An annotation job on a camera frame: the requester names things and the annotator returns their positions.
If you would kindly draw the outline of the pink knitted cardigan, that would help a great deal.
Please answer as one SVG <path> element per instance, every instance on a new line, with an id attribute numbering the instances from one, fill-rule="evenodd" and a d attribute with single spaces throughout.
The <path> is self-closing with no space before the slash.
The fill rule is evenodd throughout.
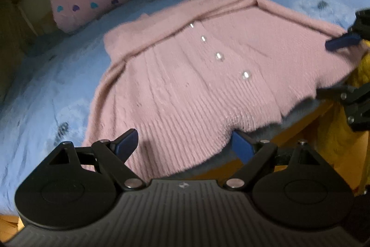
<path id="1" fill-rule="evenodd" d="M 220 153 L 236 129 L 282 118 L 346 78 L 366 52 L 325 42 L 343 29 L 270 0 L 185 0 L 112 29 L 111 63 L 95 90 L 85 145 L 130 128 L 127 165 L 145 180 Z"/>

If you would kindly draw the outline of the blue dandelion bed sheet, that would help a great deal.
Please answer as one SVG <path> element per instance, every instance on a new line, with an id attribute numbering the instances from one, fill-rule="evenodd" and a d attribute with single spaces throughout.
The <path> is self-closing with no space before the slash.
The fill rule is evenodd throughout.
<path id="1" fill-rule="evenodd" d="M 1 104 L 1 213 L 15 215 L 14 194 L 62 141 L 82 145 L 90 103 L 110 65 L 103 36 L 123 22 L 183 0 L 131 0 L 73 35 L 40 38 Z M 348 28 L 369 0 L 272 0 Z"/>

